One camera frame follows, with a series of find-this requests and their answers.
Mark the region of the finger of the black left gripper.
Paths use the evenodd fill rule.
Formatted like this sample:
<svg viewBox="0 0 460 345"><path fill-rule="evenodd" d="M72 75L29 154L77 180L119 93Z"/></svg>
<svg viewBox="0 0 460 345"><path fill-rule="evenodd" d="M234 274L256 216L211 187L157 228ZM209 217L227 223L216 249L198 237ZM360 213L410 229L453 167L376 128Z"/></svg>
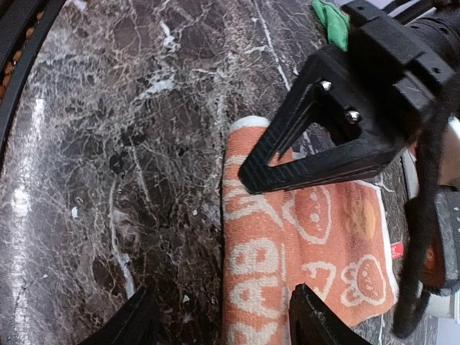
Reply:
<svg viewBox="0 0 460 345"><path fill-rule="evenodd" d="M239 169L251 194L371 178L403 148L376 96L345 52L310 55L269 126Z"/></svg>

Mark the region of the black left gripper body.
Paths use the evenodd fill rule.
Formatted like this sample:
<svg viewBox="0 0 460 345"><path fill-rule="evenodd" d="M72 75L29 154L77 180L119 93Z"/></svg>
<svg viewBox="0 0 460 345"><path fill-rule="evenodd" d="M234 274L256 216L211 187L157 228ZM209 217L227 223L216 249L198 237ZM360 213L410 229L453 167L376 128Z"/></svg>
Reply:
<svg viewBox="0 0 460 345"><path fill-rule="evenodd" d="M369 1L342 6L350 20L348 62L373 104L352 109L371 129L402 135L459 113L459 2L418 1L391 17Z"/></svg>

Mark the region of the orange bunny pattern towel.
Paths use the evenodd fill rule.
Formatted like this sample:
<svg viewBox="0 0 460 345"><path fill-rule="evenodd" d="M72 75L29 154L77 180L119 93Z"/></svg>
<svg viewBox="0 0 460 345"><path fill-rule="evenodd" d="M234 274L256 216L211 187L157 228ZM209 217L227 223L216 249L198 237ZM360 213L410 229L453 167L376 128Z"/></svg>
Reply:
<svg viewBox="0 0 460 345"><path fill-rule="evenodd" d="M306 284L347 325L397 300L382 194L364 181L252 195L238 171L269 122L229 130L224 216L224 344L288 344L288 305Z"/></svg>

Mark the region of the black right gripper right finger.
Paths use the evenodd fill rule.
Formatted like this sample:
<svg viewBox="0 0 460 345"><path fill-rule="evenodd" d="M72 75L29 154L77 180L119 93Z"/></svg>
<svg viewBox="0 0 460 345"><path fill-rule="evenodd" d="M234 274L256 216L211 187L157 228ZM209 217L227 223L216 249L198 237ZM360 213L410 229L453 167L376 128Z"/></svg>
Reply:
<svg viewBox="0 0 460 345"><path fill-rule="evenodd" d="M289 303L291 344L370 345L350 329L306 284L299 284Z"/></svg>

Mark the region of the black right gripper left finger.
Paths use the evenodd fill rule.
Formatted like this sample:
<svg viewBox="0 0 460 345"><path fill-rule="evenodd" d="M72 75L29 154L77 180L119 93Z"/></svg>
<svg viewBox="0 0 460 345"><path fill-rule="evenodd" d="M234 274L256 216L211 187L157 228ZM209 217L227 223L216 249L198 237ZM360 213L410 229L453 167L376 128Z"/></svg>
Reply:
<svg viewBox="0 0 460 345"><path fill-rule="evenodd" d="M80 344L157 344L160 325L155 292L142 287L99 330Z"/></svg>

